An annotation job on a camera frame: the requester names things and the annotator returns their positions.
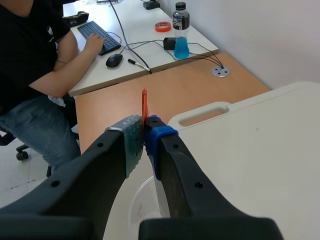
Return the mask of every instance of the computer mouse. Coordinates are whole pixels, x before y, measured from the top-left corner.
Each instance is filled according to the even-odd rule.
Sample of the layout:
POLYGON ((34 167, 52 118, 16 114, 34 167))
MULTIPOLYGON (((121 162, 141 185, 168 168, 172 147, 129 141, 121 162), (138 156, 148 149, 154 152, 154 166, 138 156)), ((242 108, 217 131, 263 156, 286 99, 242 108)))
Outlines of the computer mouse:
POLYGON ((122 54, 111 55, 106 61, 105 65, 109 68, 118 67, 123 58, 124 56, 122 56, 122 54))

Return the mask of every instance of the bottle label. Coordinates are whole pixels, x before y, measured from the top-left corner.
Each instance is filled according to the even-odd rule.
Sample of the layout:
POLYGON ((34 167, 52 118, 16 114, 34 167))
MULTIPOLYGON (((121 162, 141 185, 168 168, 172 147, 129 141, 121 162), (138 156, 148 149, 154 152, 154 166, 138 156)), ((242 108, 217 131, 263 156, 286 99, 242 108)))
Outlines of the bottle label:
POLYGON ((190 16, 173 16, 173 28, 186 30, 190 27, 190 16))

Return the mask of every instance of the white floor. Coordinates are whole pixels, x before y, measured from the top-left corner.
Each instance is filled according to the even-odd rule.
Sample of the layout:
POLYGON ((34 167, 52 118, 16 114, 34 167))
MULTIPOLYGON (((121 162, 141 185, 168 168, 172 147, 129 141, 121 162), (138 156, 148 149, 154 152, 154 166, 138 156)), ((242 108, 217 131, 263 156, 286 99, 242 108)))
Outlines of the white floor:
MULTIPOLYGON (((72 129, 78 132, 78 126, 72 129)), ((27 160, 18 161, 16 148, 23 145, 15 139, 8 146, 0 146, 0 208, 13 203, 47 179, 48 163, 28 148, 27 160)))

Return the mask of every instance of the blue jeans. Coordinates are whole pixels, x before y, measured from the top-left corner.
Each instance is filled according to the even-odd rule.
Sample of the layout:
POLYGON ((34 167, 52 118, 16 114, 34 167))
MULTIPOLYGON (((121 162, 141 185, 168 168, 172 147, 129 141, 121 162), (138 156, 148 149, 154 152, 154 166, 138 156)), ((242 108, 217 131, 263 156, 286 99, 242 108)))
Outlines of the blue jeans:
POLYGON ((67 119, 47 96, 24 101, 1 115, 0 126, 41 154, 54 171, 80 156, 67 119))

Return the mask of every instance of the person's hand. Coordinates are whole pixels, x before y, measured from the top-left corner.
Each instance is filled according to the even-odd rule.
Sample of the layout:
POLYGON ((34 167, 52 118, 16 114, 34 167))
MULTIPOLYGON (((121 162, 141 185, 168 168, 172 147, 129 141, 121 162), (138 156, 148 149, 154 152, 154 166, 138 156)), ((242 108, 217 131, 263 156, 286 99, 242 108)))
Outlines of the person's hand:
POLYGON ((96 56, 101 51, 106 40, 107 39, 100 37, 99 35, 91 33, 86 40, 83 51, 96 56))

